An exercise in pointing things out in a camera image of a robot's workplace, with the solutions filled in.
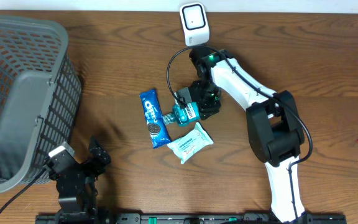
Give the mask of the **white barcode scanner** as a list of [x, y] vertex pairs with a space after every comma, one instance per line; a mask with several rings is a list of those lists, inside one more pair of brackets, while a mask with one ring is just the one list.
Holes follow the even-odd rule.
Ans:
[[188, 47], [205, 44], [209, 41], [209, 24], [204, 5], [193, 2], [181, 6], [180, 19]]

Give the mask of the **blue Oreo cookie pack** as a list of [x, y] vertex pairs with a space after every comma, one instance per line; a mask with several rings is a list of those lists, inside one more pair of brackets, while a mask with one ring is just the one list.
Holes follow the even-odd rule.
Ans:
[[152, 140], [153, 148], [156, 149], [170, 143], [172, 140], [168, 134], [163, 114], [154, 89], [143, 92], [139, 95], [144, 110], [147, 129]]

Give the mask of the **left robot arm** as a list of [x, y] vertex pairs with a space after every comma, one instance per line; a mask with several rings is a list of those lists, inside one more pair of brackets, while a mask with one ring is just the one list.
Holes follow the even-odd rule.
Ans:
[[49, 152], [44, 167], [50, 180], [56, 182], [61, 207], [54, 215], [55, 223], [113, 223], [111, 213], [97, 206], [95, 182], [111, 163], [110, 155], [91, 137], [90, 157], [84, 162], [75, 160], [74, 149], [63, 142]]

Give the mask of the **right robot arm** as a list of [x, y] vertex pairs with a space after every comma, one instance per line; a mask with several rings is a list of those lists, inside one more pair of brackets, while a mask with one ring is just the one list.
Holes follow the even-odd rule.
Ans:
[[219, 112], [221, 91], [246, 112], [250, 147], [268, 173], [271, 211], [282, 223], [301, 220], [305, 208], [298, 186], [301, 145], [311, 136], [288, 91], [277, 93], [263, 86], [238, 64], [228, 51], [206, 45], [187, 47], [198, 80], [173, 94], [180, 106], [196, 103], [202, 120]]

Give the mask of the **grey plastic mesh basket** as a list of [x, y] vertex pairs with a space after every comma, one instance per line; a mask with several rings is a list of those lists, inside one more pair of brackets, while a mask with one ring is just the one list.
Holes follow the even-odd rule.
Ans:
[[82, 86], [54, 21], [0, 15], [0, 193], [44, 184], [43, 163], [69, 141]]

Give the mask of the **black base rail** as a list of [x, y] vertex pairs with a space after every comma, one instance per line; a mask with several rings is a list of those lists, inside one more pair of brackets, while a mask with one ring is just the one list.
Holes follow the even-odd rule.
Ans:
[[220, 223], [279, 223], [269, 213], [245, 213], [243, 215], [141, 215], [138, 213], [120, 213], [108, 215], [96, 220], [82, 220], [73, 216], [37, 215], [36, 224], [53, 223], [110, 223], [110, 224], [220, 224]]

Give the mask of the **teal Listerine mouthwash bottle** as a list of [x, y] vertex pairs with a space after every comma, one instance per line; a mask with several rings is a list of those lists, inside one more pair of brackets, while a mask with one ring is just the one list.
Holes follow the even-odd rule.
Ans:
[[185, 108], [181, 108], [178, 104], [173, 105], [172, 112], [163, 116], [163, 122], [165, 125], [176, 123], [179, 126], [186, 126], [200, 118], [198, 105], [192, 102]]

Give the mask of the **mint green wipes pack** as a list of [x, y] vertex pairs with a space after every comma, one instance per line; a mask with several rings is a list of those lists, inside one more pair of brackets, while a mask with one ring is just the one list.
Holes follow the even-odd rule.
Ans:
[[196, 122], [195, 127], [188, 134], [168, 143], [167, 146], [180, 159], [180, 163], [184, 164], [202, 148], [212, 144], [214, 141], [211, 136], [200, 122]]

